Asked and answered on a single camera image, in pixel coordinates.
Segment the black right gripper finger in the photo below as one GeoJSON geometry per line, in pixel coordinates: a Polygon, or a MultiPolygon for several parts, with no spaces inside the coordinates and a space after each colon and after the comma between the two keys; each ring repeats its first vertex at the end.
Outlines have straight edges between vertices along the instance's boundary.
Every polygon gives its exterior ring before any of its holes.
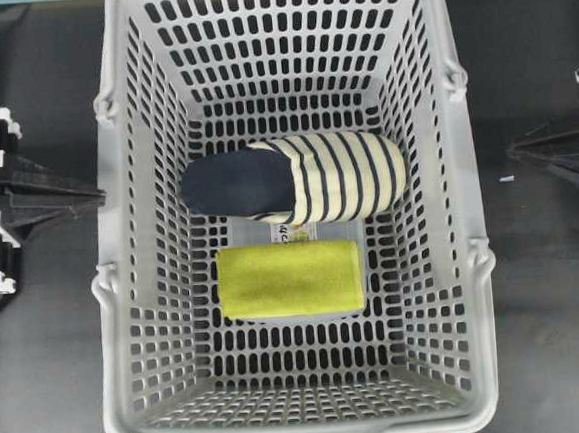
{"type": "Polygon", "coordinates": [[[579,113],[543,123],[528,131],[510,144],[509,154],[517,155],[529,147],[567,143],[579,143],[579,113]]]}
{"type": "Polygon", "coordinates": [[[575,185],[579,190],[579,146],[529,148],[508,156],[548,172],[575,185]]]}

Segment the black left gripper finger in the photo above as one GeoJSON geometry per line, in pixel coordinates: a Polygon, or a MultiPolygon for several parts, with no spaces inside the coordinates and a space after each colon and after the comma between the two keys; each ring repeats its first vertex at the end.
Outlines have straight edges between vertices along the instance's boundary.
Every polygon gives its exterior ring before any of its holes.
{"type": "Polygon", "coordinates": [[[6,154],[3,164],[6,184],[13,189],[45,194],[95,197],[102,195],[102,190],[94,184],[82,182],[72,176],[67,177],[22,155],[6,154]]]}
{"type": "Polygon", "coordinates": [[[48,226],[79,219],[96,211],[106,202],[103,193],[97,195],[59,195],[11,199],[10,228],[23,243],[48,226]]]}

